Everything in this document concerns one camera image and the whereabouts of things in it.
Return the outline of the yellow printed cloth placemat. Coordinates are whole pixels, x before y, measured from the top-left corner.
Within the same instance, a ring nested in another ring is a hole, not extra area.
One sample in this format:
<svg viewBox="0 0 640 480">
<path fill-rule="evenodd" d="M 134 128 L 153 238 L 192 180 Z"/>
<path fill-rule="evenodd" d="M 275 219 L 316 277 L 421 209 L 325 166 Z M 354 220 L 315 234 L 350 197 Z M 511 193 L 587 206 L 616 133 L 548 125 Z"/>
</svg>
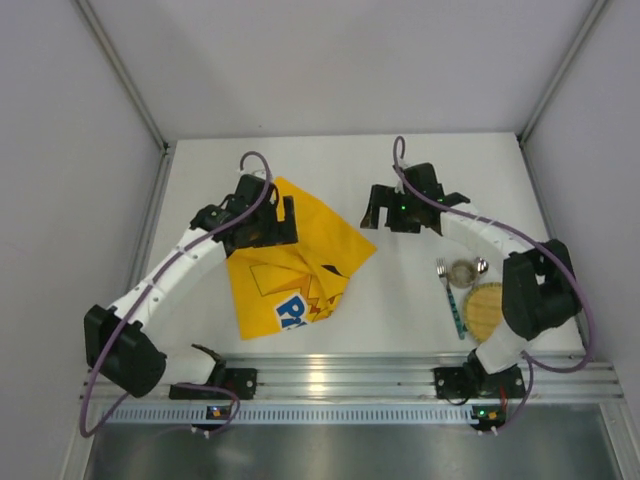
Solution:
<svg viewBox="0 0 640 480">
<path fill-rule="evenodd" d="M 325 203 L 283 177 L 298 241 L 241 249 L 227 260 L 240 338 L 252 340 L 330 317 L 376 246 Z"/>
</svg>

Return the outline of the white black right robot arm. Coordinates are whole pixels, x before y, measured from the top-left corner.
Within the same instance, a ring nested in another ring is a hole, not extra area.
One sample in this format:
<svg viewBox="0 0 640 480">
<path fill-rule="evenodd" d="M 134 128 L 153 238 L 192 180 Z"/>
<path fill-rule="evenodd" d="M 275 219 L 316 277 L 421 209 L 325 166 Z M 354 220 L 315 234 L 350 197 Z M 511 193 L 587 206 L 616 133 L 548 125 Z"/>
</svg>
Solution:
<svg viewBox="0 0 640 480">
<path fill-rule="evenodd" d="M 370 189 L 361 227 L 395 233 L 430 229 L 488 261 L 501 274 L 499 323 L 460 367 L 461 397 L 474 398 L 506 382 L 527 346 L 587 309 L 569 249 L 560 240 L 538 242 L 479 212 L 469 197 L 446 193 L 430 163 L 394 166 L 397 186 Z"/>
</svg>

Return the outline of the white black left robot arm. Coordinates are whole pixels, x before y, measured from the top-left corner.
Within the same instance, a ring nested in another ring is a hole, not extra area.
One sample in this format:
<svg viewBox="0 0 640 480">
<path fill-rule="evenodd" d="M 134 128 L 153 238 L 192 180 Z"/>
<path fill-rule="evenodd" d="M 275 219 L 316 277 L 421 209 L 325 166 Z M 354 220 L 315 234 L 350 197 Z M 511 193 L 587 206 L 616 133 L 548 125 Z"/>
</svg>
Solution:
<svg viewBox="0 0 640 480">
<path fill-rule="evenodd" d="M 193 345 L 172 356 L 154 338 L 182 298 L 235 251 L 297 240 L 293 197 L 242 175 L 235 192 L 201 208 L 171 252 L 126 295 L 89 309 L 83 320 L 88 365 L 134 398 L 161 384 L 206 383 L 219 355 Z"/>
</svg>

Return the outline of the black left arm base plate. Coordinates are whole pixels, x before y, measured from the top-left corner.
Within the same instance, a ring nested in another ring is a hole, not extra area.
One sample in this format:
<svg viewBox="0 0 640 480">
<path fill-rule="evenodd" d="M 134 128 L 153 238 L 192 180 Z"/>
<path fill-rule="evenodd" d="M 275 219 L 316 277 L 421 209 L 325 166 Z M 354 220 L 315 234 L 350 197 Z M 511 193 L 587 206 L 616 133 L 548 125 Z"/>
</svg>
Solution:
<svg viewBox="0 0 640 480">
<path fill-rule="evenodd" d="M 234 393 L 240 400 L 254 398 L 258 380 L 258 371 L 254 368 L 216 369 L 206 386 L 217 387 Z M 171 400 L 224 400 L 229 396 L 224 392 L 197 390 L 184 386 L 172 385 L 169 389 Z"/>
</svg>

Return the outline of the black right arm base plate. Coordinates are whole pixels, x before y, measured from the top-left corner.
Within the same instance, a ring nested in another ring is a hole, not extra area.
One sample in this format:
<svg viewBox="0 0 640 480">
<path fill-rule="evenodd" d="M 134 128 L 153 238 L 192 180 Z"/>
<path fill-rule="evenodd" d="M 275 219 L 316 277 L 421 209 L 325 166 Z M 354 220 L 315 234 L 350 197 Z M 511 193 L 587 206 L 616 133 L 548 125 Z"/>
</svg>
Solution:
<svg viewBox="0 0 640 480">
<path fill-rule="evenodd" d="M 441 400 L 519 399 L 525 382 L 521 370 L 513 366 L 492 375 L 472 378 L 462 366 L 437 367 L 433 370 L 436 397 Z"/>
</svg>

